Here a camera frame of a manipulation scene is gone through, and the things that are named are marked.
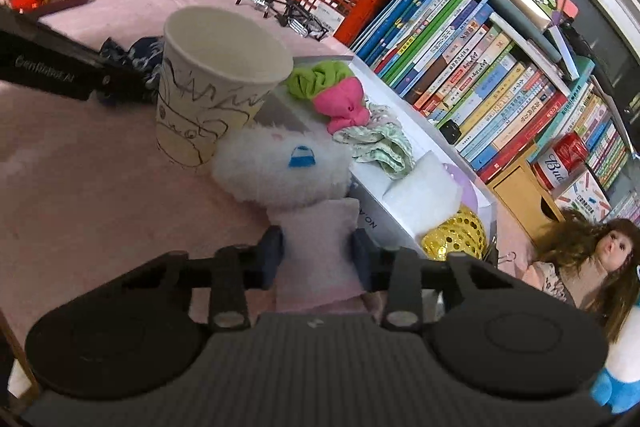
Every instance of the doll face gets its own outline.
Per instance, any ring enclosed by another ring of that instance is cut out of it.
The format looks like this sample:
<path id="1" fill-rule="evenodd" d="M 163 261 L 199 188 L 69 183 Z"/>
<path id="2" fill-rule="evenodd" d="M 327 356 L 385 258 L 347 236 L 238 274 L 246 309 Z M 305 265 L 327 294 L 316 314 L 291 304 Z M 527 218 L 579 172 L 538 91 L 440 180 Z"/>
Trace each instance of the doll face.
<path id="1" fill-rule="evenodd" d="M 620 268 L 633 250 L 633 243 L 622 232 L 612 230 L 596 245 L 596 254 L 604 269 L 611 273 Z"/>

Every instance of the blue plush toy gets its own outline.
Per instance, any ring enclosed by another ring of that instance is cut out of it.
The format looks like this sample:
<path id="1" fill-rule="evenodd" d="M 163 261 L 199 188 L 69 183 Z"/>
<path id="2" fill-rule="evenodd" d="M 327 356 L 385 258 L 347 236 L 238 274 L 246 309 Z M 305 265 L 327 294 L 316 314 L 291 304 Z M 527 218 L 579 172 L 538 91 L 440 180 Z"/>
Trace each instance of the blue plush toy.
<path id="1" fill-rule="evenodd" d="M 600 405 L 620 414 L 640 402 L 640 299 L 629 312 L 620 336 L 609 346 L 605 367 L 591 388 Z"/>

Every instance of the white plush toy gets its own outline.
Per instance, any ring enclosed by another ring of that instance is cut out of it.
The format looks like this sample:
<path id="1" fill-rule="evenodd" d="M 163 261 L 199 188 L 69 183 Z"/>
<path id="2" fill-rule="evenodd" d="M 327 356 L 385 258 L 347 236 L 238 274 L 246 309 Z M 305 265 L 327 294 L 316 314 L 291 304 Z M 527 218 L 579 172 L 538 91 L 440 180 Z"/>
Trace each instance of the white plush toy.
<path id="1" fill-rule="evenodd" d="M 364 293 L 350 261 L 360 204 L 346 198 L 351 150 L 282 128 L 251 126 L 220 140 L 212 175 L 238 201 L 264 206 L 282 227 L 277 311 L 308 311 Z"/>

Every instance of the pink cloth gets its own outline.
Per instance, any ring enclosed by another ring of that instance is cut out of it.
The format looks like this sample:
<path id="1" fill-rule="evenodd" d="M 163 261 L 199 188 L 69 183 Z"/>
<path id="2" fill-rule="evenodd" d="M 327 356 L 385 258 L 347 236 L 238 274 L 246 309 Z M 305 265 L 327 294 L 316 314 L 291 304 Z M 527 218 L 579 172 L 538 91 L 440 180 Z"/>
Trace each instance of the pink cloth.
<path id="1" fill-rule="evenodd" d="M 297 56 L 345 54 L 303 39 L 235 0 L 95 0 L 44 18 L 94 48 L 162 34 L 181 6 L 223 6 L 253 18 Z M 172 165 L 156 149 L 155 108 L 105 108 L 0 81 L 0 307 L 23 342 L 42 314 L 165 251 L 192 257 L 254 243 L 265 213 L 239 204 L 208 172 Z M 206 317 L 206 291 L 192 314 Z M 252 315 L 272 293 L 248 292 Z"/>
<path id="2" fill-rule="evenodd" d="M 312 103 L 318 113 L 330 116 L 326 126 L 329 134 L 345 127 L 366 125 L 369 123 L 369 110 L 362 105 L 364 90 L 355 76 L 348 76 L 335 86 L 317 94 Z"/>

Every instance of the purple object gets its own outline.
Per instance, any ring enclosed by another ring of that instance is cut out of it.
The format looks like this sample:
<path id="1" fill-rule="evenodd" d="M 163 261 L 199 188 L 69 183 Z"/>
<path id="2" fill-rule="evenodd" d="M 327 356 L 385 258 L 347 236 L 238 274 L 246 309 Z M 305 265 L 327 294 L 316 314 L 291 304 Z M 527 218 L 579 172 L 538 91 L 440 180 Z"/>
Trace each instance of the purple object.
<path id="1" fill-rule="evenodd" d="M 473 213 L 478 212 L 478 197 L 471 180 L 466 177 L 466 174 L 457 165 L 452 163 L 443 163 L 442 165 L 447 169 L 453 181 L 462 187 L 462 204 L 468 206 Z"/>

